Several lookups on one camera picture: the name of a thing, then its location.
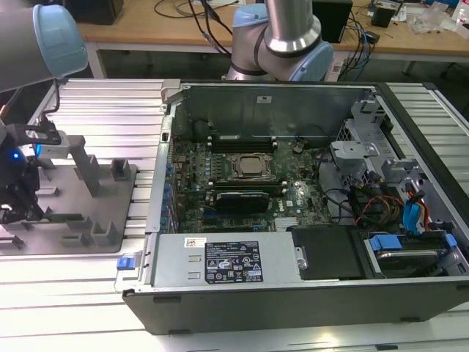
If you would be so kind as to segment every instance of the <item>motherboard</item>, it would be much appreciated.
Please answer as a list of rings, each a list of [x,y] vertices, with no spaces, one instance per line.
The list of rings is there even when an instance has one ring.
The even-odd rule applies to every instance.
[[[285,231],[330,224],[314,179],[320,151],[299,139],[217,144],[175,141],[181,233]]]

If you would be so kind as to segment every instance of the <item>plastic bag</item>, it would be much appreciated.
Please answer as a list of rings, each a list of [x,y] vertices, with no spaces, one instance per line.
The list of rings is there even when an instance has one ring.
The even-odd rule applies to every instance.
[[[469,0],[462,0],[457,16],[457,24],[469,23]]]
[[[440,31],[442,30],[441,23],[448,17],[448,14],[445,12],[447,8],[448,5],[435,1],[421,15],[410,18],[408,25],[412,32],[416,34]]]

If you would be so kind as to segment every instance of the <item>screw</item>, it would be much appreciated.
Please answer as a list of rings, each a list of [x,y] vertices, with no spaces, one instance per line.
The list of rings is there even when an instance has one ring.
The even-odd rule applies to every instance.
[[[306,261],[303,258],[298,258],[296,261],[300,270],[306,270],[308,268],[308,265],[306,264]]]

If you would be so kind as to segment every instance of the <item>blue latch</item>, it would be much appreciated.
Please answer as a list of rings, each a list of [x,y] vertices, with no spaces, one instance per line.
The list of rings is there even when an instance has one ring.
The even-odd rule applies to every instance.
[[[448,242],[448,245],[453,248],[457,246],[456,238],[451,233],[447,233],[445,235],[446,242]]]
[[[404,206],[404,213],[402,214],[402,224],[405,229],[411,231],[414,236],[419,236],[420,232],[417,230],[418,218],[420,217],[420,207],[417,203],[406,202]]]
[[[373,252],[402,249],[397,235],[375,235],[369,240]]]
[[[135,258],[119,258],[117,260],[117,270],[133,270],[135,269]]]

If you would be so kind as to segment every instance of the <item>cpu socket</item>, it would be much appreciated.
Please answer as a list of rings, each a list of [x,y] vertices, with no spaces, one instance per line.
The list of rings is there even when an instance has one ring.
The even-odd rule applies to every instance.
[[[232,163],[232,179],[270,179],[270,157],[265,154],[239,154],[230,158]]]

